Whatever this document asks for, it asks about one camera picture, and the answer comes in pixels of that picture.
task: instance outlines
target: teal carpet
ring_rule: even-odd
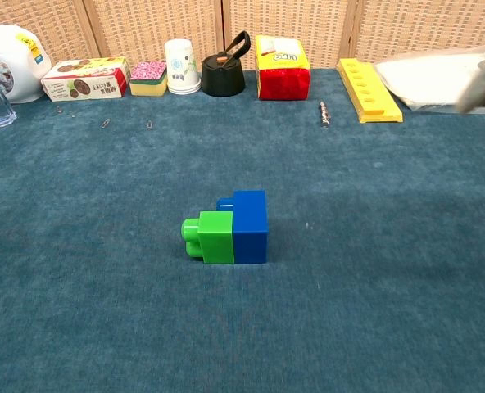
[[[485,115],[361,125],[312,76],[306,102],[248,73],[231,98],[16,106],[0,392],[485,392]],[[182,221],[255,188],[269,263],[188,258]]]

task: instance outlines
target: stack of paper cups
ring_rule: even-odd
[[[171,39],[164,45],[168,90],[174,94],[195,93],[201,87],[197,63],[189,39]]]

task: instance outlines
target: green lego brick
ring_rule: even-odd
[[[181,233],[188,255],[205,264],[233,264],[233,212],[202,211],[198,219],[186,219]]]
[[[202,211],[197,234],[205,264],[233,264],[232,211]]]

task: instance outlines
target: blue lego brick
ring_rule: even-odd
[[[233,254],[236,264],[264,264],[268,243],[268,218],[264,191],[236,191],[222,198],[217,210],[233,211]]]

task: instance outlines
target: rice cooker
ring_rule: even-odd
[[[11,103],[34,101],[52,62],[39,39],[15,25],[0,25],[0,88]]]

